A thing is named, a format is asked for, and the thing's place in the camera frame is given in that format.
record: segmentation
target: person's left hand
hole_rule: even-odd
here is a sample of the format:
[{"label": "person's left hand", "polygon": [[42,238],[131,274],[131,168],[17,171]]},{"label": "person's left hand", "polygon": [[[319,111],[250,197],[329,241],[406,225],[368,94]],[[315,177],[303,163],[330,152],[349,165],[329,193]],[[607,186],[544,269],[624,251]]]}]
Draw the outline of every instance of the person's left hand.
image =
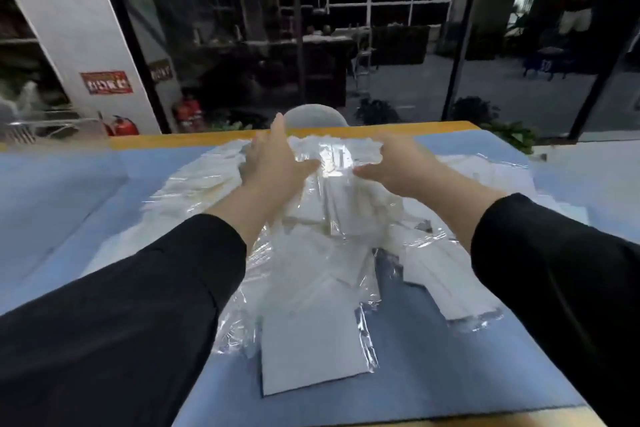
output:
[{"label": "person's left hand", "polygon": [[253,138],[240,175],[245,185],[268,189],[271,199],[282,206],[302,191],[305,179],[319,165],[317,159],[296,161],[287,142],[284,117],[278,113],[271,132],[260,132]]}]

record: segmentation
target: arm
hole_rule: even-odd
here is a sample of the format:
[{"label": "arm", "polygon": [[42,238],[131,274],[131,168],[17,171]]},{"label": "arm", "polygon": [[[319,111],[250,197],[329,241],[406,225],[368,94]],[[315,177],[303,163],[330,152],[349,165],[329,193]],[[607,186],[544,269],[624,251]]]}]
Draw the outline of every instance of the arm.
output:
[{"label": "arm", "polygon": [[247,251],[317,164],[295,162],[280,115],[249,149],[243,185],[206,213],[0,317],[2,424],[171,425]]},{"label": "arm", "polygon": [[610,427],[631,418],[640,325],[640,247],[519,194],[485,187],[412,139],[383,136],[383,160],[355,174],[433,209],[478,278],[522,321]]}]

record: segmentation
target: person's right hand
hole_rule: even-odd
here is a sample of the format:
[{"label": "person's right hand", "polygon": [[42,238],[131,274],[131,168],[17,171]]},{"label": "person's right hand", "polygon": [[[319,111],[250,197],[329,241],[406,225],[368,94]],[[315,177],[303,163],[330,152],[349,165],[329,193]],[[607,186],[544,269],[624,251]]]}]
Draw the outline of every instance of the person's right hand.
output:
[{"label": "person's right hand", "polygon": [[355,167],[353,174],[377,181],[398,196],[414,197],[424,180],[443,166],[426,147],[410,136],[384,133],[374,140],[382,142],[382,162]]}]

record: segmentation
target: table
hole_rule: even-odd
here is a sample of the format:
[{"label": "table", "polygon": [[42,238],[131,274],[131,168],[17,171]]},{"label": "table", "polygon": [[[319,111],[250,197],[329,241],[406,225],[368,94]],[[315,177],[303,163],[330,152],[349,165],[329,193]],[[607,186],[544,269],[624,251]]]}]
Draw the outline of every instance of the table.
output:
[{"label": "table", "polygon": [[[317,128],[294,129],[292,135],[304,137],[306,135],[332,135],[345,138],[372,137],[379,131],[391,131],[405,135],[426,135],[434,133],[447,133],[460,130],[475,130],[477,127],[468,122],[431,122],[410,124],[389,124],[378,126],[359,126],[348,128]],[[132,137],[114,137],[111,139],[111,148],[123,149],[152,149],[152,148],[177,148],[183,146],[215,146],[229,140],[250,139],[255,135],[254,130],[228,131],[218,133],[196,133],[180,135],[140,135]],[[483,415],[466,418],[450,418],[436,421],[414,421],[382,425],[403,425],[406,427],[597,427],[603,426],[603,422],[588,407],[558,408],[552,410],[540,410],[537,412],[507,414],[507,415]]]}]

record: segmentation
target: black sleeve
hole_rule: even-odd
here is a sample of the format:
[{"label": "black sleeve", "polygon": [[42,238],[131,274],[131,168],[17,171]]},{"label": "black sleeve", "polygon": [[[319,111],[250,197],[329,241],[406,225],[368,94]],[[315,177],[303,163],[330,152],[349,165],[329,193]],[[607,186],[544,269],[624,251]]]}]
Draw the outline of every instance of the black sleeve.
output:
[{"label": "black sleeve", "polygon": [[227,223],[189,218],[0,318],[3,426],[169,426],[244,277]]},{"label": "black sleeve", "polygon": [[634,423],[640,247],[514,194],[486,211],[471,258],[604,422]]}]

